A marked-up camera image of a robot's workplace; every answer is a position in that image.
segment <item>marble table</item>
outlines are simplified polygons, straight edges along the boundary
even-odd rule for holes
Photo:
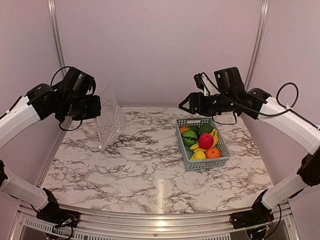
[[[217,124],[232,157],[224,167],[186,171],[174,107],[124,107],[127,126],[99,151],[95,122],[68,132],[45,177],[61,204],[113,212],[186,214],[249,207],[272,182],[244,122]],[[217,116],[222,123],[232,114]]]

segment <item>pink wall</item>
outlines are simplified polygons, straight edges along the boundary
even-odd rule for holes
[[[246,76],[261,1],[57,0],[67,65],[106,82],[121,105],[177,106],[194,74]]]
[[[297,83],[300,97],[295,110],[320,124],[320,1],[270,1],[265,38],[251,87],[276,95],[285,82]],[[294,90],[282,101],[292,103]],[[246,118],[246,125],[275,183],[296,169],[306,152],[273,127]],[[290,201],[302,240],[318,240],[320,186]]]
[[[47,0],[0,4],[0,113],[19,95],[49,83],[58,69]],[[59,134],[49,119],[31,126],[0,151],[0,159],[20,177],[35,184]],[[19,202],[0,193],[0,239],[8,237]]]

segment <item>green fruit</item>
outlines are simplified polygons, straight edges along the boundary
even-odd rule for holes
[[[199,127],[197,135],[200,137],[202,134],[209,134],[213,129],[214,128],[209,123],[204,123]]]
[[[197,134],[194,131],[188,130],[182,134],[183,144],[190,147],[198,142]]]
[[[199,127],[198,126],[188,126],[187,127],[189,130],[194,131],[195,133],[198,131]]]

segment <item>plastic bag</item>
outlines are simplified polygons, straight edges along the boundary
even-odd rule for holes
[[[112,145],[125,130],[127,119],[118,105],[108,85],[99,94],[101,101],[101,116],[95,119],[99,135],[99,150],[103,151]]]

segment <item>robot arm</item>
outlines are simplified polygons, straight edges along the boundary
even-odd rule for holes
[[[269,93],[259,88],[246,92],[236,67],[216,71],[214,75],[217,86],[205,73],[196,74],[194,80],[199,89],[208,92],[206,85],[209,83],[219,94],[190,93],[179,108],[207,117],[221,115],[222,112],[235,112],[238,116],[244,113],[279,129],[307,151],[301,166],[274,187],[262,192],[253,203],[252,210],[230,216],[235,229],[266,223],[274,219],[271,210],[279,203],[295,197],[308,186],[320,184],[320,131],[294,111],[280,105]],[[189,103],[189,108],[184,107],[186,103]]]
[[[49,86],[40,84],[0,116],[0,149],[24,129],[55,114],[62,123],[66,117],[75,121],[101,115],[100,97],[92,76],[70,67],[62,81]],[[61,225],[71,217],[77,226],[78,212],[59,207],[54,195],[45,188],[36,187],[15,175],[0,160],[0,192],[30,203],[37,211],[37,218]]]

